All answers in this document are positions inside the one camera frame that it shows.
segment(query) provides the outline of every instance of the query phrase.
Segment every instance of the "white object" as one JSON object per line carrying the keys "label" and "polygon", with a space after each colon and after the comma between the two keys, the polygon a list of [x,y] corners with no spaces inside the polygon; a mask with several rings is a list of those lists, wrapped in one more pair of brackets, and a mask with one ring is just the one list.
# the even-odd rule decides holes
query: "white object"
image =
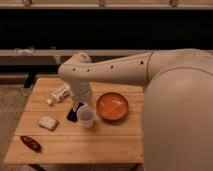
{"label": "white object", "polygon": [[48,130],[53,131],[56,126],[58,125],[58,121],[56,119],[53,119],[51,117],[42,116],[38,120],[38,125],[43,128],[47,128]]}
{"label": "white object", "polygon": [[213,170],[213,55],[180,49],[98,63],[77,62],[80,58],[59,68],[71,89],[76,83],[75,94],[83,93],[79,82],[148,85],[143,102],[145,171]]}
{"label": "white object", "polygon": [[70,94],[70,86],[67,83],[65,83],[61,87],[56,89],[52,93],[52,97],[50,99],[47,99],[46,102],[49,106],[52,106],[56,102],[57,103],[61,102],[69,94]]}
{"label": "white object", "polygon": [[92,107],[83,105],[77,110],[77,118],[85,128],[91,128],[94,124],[94,113]]}

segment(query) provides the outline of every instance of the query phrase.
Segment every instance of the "wooden tabletop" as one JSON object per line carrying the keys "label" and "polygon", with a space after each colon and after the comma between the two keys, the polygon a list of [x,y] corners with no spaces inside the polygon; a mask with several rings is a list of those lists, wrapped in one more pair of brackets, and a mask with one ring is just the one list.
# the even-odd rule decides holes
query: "wooden tabletop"
{"label": "wooden tabletop", "polygon": [[[66,119],[72,107],[72,100],[49,107],[46,100],[64,82],[59,78],[39,78],[28,100],[16,129],[5,164],[71,164],[71,163],[142,163],[141,108],[143,90],[141,87],[91,83],[93,105],[105,92],[118,92],[129,102],[129,113],[124,120],[108,123],[95,116],[95,125],[86,129],[77,122]],[[51,132],[37,125],[42,116],[59,121]],[[35,153],[20,140],[27,135],[42,146],[41,153]]]}

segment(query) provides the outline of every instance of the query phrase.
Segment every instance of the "orange bowl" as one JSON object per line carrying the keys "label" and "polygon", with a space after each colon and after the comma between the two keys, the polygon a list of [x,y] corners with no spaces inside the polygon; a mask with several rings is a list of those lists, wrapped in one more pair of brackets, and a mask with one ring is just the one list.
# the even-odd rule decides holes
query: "orange bowl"
{"label": "orange bowl", "polygon": [[118,120],[128,114],[128,101],[121,94],[105,93],[98,98],[96,110],[106,120]]}

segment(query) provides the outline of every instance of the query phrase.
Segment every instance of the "cup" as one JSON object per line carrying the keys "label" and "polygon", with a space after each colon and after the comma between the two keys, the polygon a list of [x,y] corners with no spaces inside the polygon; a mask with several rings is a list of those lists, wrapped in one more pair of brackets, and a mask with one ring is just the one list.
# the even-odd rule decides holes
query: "cup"
{"label": "cup", "polygon": [[95,110],[89,105],[83,105],[77,110],[77,117],[85,128],[91,128],[94,123]]}

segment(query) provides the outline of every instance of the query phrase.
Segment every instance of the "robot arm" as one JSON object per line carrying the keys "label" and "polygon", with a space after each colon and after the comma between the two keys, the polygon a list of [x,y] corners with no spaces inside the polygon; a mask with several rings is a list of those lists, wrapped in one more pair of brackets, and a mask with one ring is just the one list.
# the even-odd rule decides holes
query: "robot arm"
{"label": "robot arm", "polygon": [[196,49],[166,50],[132,55],[125,58],[91,63],[83,53],[74,54],[59,68],[62,80],[71,84],[75,93],[83,94],[87,88],[78,83],[103,82],[147,86],[151,79],[167,66],[196,56],[212,55]]}
{"label": "robot arm", "polygon": [[99,63],[84,53],[61,65],[74,100],[91,98],[89,81],[147,86],[143,104],[145,171],[213,170],[213,56],[156,51]]}

